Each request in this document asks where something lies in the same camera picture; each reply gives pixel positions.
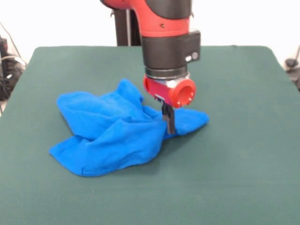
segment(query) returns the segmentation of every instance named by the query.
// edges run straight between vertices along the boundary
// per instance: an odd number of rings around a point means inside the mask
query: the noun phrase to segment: fold in cloth
[[[79,176],[101,176],[151,161],[163,140],[186,135],[208,123],[203,112],[175,110],[176,134],[167,133],[161,111],[142,105],[143,96],[128,80],[102,96],[88,92],[61,95],[57,106],[74,136],[49,153]]]

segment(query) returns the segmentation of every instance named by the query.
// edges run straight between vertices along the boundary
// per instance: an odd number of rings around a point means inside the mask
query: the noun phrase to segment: green table
[[[210,123],[147,165],[83,178],[48,154],[72,135],[56,99],[121,78],[143,90],[141,48],[38,48],[0,118],[0,224],[298,225],[300,95],[272,51],[203,47],[189,69]]]

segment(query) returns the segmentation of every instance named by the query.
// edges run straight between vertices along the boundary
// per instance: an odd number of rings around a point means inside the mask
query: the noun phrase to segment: red robot arm
[[[168,113],[173,113],[173,107],[190,104],[196,85],[187,64],[200,59],[200,32],[189,32],[192,0],[101,1],[115,10],[135,12],[141,34],[146,91],[162,101]]]

